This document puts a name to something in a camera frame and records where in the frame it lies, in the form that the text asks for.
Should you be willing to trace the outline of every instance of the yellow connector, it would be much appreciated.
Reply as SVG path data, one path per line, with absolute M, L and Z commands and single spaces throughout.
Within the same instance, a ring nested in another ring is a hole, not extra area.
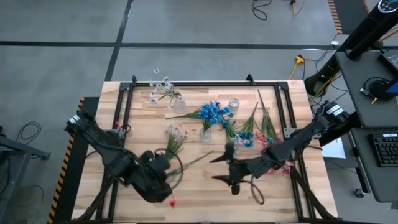
M 304 58 L 301 55 L 296 56 L 296 64 L 300 65 L 301 63 L 304 63 Z
M 295 60 L 296 60 L 296 64 L 293 67 L 293 70 L 292 70 L 292 73 L 290 74 L 289 80 L 291 80 L 293 78 L 294 71 L 296 70 L 296 67 L 298 65 L 300 65 L 301 63 L 304 63 L 304 58 L 301 55 L 296 56 Z

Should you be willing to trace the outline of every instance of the yellow cable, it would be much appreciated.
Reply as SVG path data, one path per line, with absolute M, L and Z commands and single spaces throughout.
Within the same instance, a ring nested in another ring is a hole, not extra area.
M 392 36 L 396 33 L 398 33 L 398 30 L 392 31 L 391 33 L 387 34 L 385 37 L 381 38 L 379 41 L 383 42 L 383 41 L 387 40 L 390 36 Z
M 315 98 L 317 98 L 323 91 L 323 89 L 333 80 L 334 77 L 331 77 L 328 81 L 326 81 L 321 88 L 319 88 L 319 90 L 317 91 L 317 93 L 315 94 L 315 96 L 312 98 L 312 100 L 310 101 L 310 104 L 312 104 L 312 102 L 315 100 Z
M 295 14 L 296 16 L 297 16 L 298 14 L 300 14 L 301 10 L 303 10 L 305 1 L 306 1 L 306 0 L 304 0 L 303 4 L 301 5 L 301 8 L 300 8 L 300 10 L 298 11 L 298 13 L 296 13 L 295 3 L 293 3 L 293 14 Z
M 290 74 L 289 80 L 291 80 L 293 78 L 294 71 L 296 70 L 297 65 L 298 65 L 297 63 L 294 65 L 292 73 Z

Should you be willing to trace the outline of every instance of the yellow and black hazard tape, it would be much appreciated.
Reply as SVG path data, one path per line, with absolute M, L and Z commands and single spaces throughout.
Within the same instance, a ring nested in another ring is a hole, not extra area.
M 343 28 L 341 28 L 341 23 L 340 23 L 340 20 L 338 18 L 335 2 L 333 0 L 328 0 L 328 4 L 329 4 L 331 16 L 333 18 L 333 22 L 335 23 L 336 31 L 337 31 L 338 34 L 342 34 L 343 33 Z
M 84 98 L 80 98 L 80 103 L 79 103 L 79 106 L 78 106 L 78 110 L 81 110 L 81 107 L 83 106 L 84 100 L 85 100 Z M 75 140 L 75 136 L 74 135 L 70 136 L 68 147 L 67 147 L 67 151 L 65 153 L 65 158 L 63 160 L 62 167 L 61 167 L 60 178 L 59 178 L 59 180 L 57 182 L 57 188 L 55 189 L 55 194 L 54 194 L 54 197 L 52 199 L 51 210 L 50 210 L 49 218 L 47 219 L 47 223 L 48 224 L 52 224 L 53 223 L 53 220 L 54 220 L 54 217 L 55 217 L 55 212 L 57 211 L 58 200 L 59 200 L 60 195 L 61 195 L 63 181 L 65 179 L 65 173 L 67 171 L 69 158 L 70 158 L 70 153 L 72 151 L 72 146 L 73 146 L 73 141 L 74 140 Z

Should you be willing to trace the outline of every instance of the black desk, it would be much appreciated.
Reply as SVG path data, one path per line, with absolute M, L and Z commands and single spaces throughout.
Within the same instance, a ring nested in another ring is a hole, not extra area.
M 372 99 L 359 91 L 368 78 L 381 77 L 388 80 L 394 78 L 393 74 L 377 59 L 379 55 L 380 52 L 366 52 L 362 54 L 360 60 L 355 62 L 350 60 L 345 52 L 337 52 L 336 59 L 362 127 L 398 127 L 398 106 L 395 99 L 377 101 L 372 105 Z
M 366 52 L 360 60 L 352 61 L 345 52 L 336 53 L 356 112 L 350 115 L 349 122 L 344 127 L 327 133 L 320 141 L 324 145 L 347 132 L 351 133 L 351 145 L 358 162 L 356 171 L 364 191 L 369 192 L 371 187 L 378 202 L 398 202 L 398 167 L 378 167 L 367 139 L 369 134 L 398 133 L 397 101 L 377 101 L 372 105 L 371 99 L 359 91 L 368 78 L 393 78 L 377 59 L 379 55 L 378 51 Z
M 398 128 L 353 128 L 351 130 L 365 173 L 378 202 L 398 202 L 398 167 L 378 167 L 368 144 L 368 134 L 398 133 Z

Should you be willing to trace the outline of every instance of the gray concrete floor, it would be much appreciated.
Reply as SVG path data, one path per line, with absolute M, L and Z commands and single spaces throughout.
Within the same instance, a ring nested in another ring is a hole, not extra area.
M 114 42 L 127 0 L 0 0 L 0 40 Z M 274 0 L 259 21 L 249 0 L 135 0 L 124 42 L 184 42 L 237 44 L 328 45 L 335 28 L 326 0 L 307 0 L 303 12 L 292 16 L 289 2 Z M 342 42 L 345 35 L 339 35 Z M 29 164 L 10 220 L 44 223 L 60 172 L 68 134 L 65 121 L 82 96 L 99 96 L 112 48 L 0 47 L 0 124 L 10 138 L 28 121 L 42 126 L 32 146 L 52 152 L 49 161 Z M 112 80 L 242 80 L 286 79 L 294 57 L 317 59 L 321 50 L 242 49 L 121 49 Z M 332 53 L 318 65 L 320 68 Z M 302 78 L 300 66 L 295 79 Z M 306 77 L 315 63 L 306 63 Z M 342 78 L 335 81 L 346 88 Z M 330 88 L 323 98 L 334 100 L 342 91 Z M 354 111 L 349 94 L 338 100 Z M 393 223 L 398 213 L 371 194 L 356 198 L 351 190 L 358 178 L 347 170 L 328 166 L 340 217 L 347 220 Z M 44 189 L 44 199 L 33 185 Z

